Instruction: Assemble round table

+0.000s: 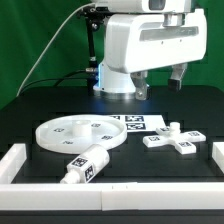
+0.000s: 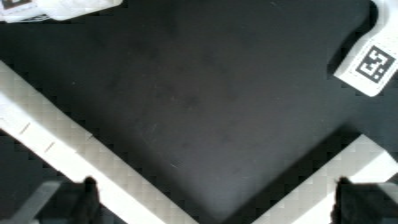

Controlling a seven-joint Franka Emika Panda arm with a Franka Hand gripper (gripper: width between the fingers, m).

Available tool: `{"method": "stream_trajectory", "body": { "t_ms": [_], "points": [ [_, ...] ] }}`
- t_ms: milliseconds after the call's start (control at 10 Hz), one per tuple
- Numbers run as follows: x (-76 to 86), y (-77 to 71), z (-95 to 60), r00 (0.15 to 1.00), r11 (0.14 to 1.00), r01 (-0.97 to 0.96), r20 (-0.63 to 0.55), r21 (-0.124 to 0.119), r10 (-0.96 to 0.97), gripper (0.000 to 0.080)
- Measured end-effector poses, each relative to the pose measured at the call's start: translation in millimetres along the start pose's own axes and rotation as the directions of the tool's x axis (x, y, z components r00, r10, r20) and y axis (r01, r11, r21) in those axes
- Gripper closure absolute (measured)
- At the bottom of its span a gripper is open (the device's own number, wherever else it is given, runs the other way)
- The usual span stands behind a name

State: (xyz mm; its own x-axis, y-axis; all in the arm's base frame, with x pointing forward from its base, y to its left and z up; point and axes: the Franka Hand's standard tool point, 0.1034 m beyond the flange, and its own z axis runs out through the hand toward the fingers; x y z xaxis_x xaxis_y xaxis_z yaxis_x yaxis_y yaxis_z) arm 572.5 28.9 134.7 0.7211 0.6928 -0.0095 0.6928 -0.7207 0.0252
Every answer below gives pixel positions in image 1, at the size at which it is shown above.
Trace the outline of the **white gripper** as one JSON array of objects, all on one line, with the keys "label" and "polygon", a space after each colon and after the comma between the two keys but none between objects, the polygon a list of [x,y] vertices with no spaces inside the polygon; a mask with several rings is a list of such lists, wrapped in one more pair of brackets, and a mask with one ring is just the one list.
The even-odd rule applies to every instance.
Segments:
[{"label": "white gripper", "polygon": [[137,100],[148,98],[144,70],[173,65],[168,88],[178,92],[188,67],[185,62],[201,60],[205,55],[207,22],[203,9],[187,14],[183,26],[164,27],[163,22],[160,14],[116,14],[107,23],[104,60],[113,71],[132,73]]}]

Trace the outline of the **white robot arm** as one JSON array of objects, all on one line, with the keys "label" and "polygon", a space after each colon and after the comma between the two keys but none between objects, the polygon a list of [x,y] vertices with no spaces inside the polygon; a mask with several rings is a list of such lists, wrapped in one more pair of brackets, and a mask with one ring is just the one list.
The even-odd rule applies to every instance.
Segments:
[{"label": "white robot arm", "polygon": [[145,100],[152,69],[170,66],[168,87],[181,89],[187,66],[204,57],[207,21],[193,0],[91,0],[105,16],[104,58],[94,93]]}]

